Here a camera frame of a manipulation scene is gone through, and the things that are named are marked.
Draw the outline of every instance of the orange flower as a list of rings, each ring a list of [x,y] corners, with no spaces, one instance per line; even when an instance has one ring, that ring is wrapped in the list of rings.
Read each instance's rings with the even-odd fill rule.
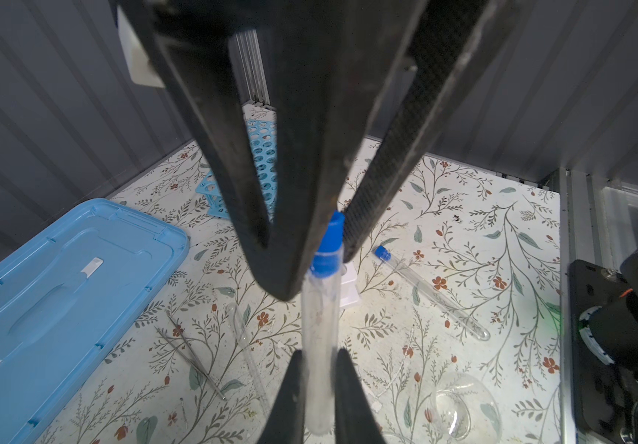
[[[260,321],[258,324],[260,325],[260,328],[262,328],[265,324],[270,322],[270,315],[262,312],[257,316],[257,320]]]
[[[114,436],[117,437],[118,441],[121,441],[122,439],[124,439],[127,433],[129,433],[129,427],[123,425],[117,429],[117,431],[114,433]]]
[[[501,278],[498,276],[495,279],[492,279],[492,282],[494,282],[494,286],[496,286],[497,289],[503,290],[506,288],[506,282],[501,280]]]
[[[558,367],[558,364],[556,364],[553,358],[551,357],[544,357],[543,365],[545,368],[548,369],[548,373],[550,374],[554,374],[556,370],[560,370],[560,367]]]
[[[434,287],[436,290],[438,289],[446,289],[448,287],[448,280],[442,279],[441,277],[436,277],[432,280]]]

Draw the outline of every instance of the gray wall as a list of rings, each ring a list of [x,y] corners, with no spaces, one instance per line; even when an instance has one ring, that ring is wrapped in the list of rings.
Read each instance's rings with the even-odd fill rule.
[[[131,82],[106,0],[0,0],[0,259],[190,138]]]
[[[638,185],[638,0],[535,1],[432,151],[529,181],[567,166]]]

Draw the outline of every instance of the floral pattern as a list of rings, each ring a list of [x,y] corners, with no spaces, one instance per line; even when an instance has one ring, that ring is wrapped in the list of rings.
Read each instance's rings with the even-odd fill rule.
[[[244,110],[247,119],[274,120],[273,111]],[[364,140],[341,208],[377,147]],[[240,309],[271,402],[301,348],[300,303],[280,302],[256,284],[232,225],[209,217],[194,192],[207,173],[190,143],[112,199],[183,228],[190,253],[39,444],[234,444],[259,437],[266,418],[226,307]],[[369,400],[376,396],[381,405],[374,412],[380,430],[417,443],[444,441],[431,426],[428,395],[443,374],[465,371],[497,400],[503,442],[560,441],[559,212],[550,191],[430,156],[416,166],[354,258],[362,301],[340,321],[340,345],[372,392]],[[458,319],[382,266],[372,255],[378,245],[486,326],[491,340],[474,340]],[[189,338],[226,401],[156,327],[172,342],[181,332]]]

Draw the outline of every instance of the test tube with blue cap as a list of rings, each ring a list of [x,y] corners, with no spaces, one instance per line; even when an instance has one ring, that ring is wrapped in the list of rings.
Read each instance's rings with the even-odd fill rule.
[[[336,211],[302,284],[305,425],[314,435],[327,434],[334,420],[343,238],[344,215]]]
[[[473,317],[466,314],[466,312],[442,292],[437,291],[429,282],[424,280],[419,274],[412,271],[410,267],[400,259],[397,259],[392,255],[385,246],[380,245],[374,251],[374,254],[378,259],[383,261],[386,265],[391,267],[396,273],[400,274],[414,289],[418,289],[424,297],[429,299],[430,302],[442,307],[449,315],[463,324],[468,332],[470,332],[476,339],[480,341],[488,341],[490,337],[489,331],[482,327]]]

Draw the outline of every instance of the blue plastic lid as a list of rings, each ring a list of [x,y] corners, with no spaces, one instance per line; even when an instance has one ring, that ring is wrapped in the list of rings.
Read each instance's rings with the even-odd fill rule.
[[[381,261],[387,262],[391,260],[391,253],[383,245],[378,245],[378,248],[376,248],[376,251],[374,251],[374,254]]]
[[[334,211],[319,249],[314,254],[311,269],[312,274],[318,278],[327,278],[341,268],[343,257],[339,251],[344,242],[344,219],[343,213]]]
[[[93,199],[0,263],[0,443],[32,443],[188,254],[180,228]]]

